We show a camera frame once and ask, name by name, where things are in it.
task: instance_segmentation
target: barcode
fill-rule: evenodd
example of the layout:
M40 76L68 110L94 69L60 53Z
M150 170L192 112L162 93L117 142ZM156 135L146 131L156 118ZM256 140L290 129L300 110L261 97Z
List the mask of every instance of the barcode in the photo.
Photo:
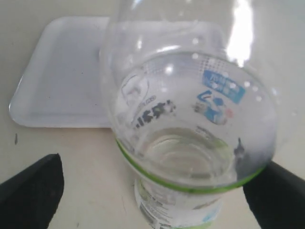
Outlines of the barcode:
M140 205L140 210L142 214L145 216L146 220L149 222L149 224L153 226L155 223L155 218L145 209L143 204Z

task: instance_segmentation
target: black object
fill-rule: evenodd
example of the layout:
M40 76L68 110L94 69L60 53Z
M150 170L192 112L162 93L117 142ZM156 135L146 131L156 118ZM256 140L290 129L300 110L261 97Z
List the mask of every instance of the black object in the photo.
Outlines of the black object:
M305 181L275 162L244 185L244 194L262 229L305 229Z
M46 229L63 194L61 158L48 155L0 185L1 229Z

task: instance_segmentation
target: green stripe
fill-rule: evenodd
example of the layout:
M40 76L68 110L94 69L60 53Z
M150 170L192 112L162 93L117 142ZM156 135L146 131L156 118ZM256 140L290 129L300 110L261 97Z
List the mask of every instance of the green stripe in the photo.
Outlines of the green stripe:
M257 176L261 171L263 171L264 168L261 168L259 170L257 170L254 174L238 181L237 183L225 186L225 187L214 187L214 188L190 188L190 187L183 187L177 184L172 184L172 183L168 183L166 181L164 181L163 179L160 179L159 177L156 177L150 173L148 173L145 169L143 169L140 165L138 165L126 152L125 148L123 147L123 145L120 143L120 141L118 139L116 139L116 142L122 152L122 154L124 155L124 157L127 159L127 161L139 172L141 173L143 176L147 177L148 179L150 179L151 181L163 186L163 187L167 187L169 189L175 190L175 191L179 191L179 192L186 192L186 193L192 193L192 194L214 194L214 193L222 193L222 192L227 192L229 190L232 190L234 188L238 188L242 185L244 185L245 183L247 183L248 181L250 181L251 179L253 179L255 176Z

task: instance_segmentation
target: white table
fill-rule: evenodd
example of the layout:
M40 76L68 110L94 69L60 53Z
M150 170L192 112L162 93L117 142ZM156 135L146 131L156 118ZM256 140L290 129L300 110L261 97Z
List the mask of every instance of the white table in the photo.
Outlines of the white table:
M112 0L0 1L0 183L47 154L59 153L65 189L50 229L149 229L133 196L133 174L108 129L31 129L8 106L43 28L61 16L105 16ZM305 178L300 129L275 160ZM259 229L241 189L226 194L211 229Z

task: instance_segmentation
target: white tray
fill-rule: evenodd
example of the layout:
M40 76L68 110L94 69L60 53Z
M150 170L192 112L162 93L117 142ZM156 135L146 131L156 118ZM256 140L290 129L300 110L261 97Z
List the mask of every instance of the white tray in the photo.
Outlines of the white tray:
M108 18L64 17L44 30L10 103L28 127L110 127L99 50Z

